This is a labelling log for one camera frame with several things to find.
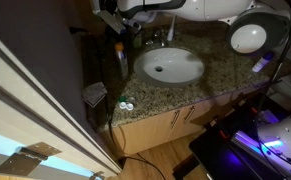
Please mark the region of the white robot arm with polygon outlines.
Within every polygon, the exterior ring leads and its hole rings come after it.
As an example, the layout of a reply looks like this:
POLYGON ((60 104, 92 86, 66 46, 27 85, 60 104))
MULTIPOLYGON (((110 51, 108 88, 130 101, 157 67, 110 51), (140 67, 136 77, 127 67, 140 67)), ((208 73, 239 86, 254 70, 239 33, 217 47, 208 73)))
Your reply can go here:
POLYGON ((97 15, 114 8, 123 20, 147 22, 158 12, 229 25, 227 44, 239 55, 280 47, 291 51, 291 0, 90 0, 97 15))

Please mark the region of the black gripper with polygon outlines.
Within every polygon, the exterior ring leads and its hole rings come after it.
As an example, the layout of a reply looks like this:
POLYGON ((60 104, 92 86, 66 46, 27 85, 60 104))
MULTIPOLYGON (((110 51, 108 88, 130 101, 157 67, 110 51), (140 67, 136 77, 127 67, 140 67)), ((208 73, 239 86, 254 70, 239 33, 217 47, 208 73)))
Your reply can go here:
POLYGON ((92 12, 100 17, 117 34, 124 34, 126 26, 141 30, 141 25, 132 19, 120 16, 117 10, 117 0, 90 0, 92 12))

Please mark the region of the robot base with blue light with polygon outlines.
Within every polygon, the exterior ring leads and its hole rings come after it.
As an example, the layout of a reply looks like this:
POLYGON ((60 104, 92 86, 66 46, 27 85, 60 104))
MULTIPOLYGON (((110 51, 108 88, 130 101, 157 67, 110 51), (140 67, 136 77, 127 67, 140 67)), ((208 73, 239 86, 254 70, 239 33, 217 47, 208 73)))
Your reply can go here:
POLYGON ((291 180, 291 115, 279 120, 266 110, 261 118, 266 124, 258 128, 260 143, 243 131, 236 132, 232 142, 268 167, 272 163, 291 180))

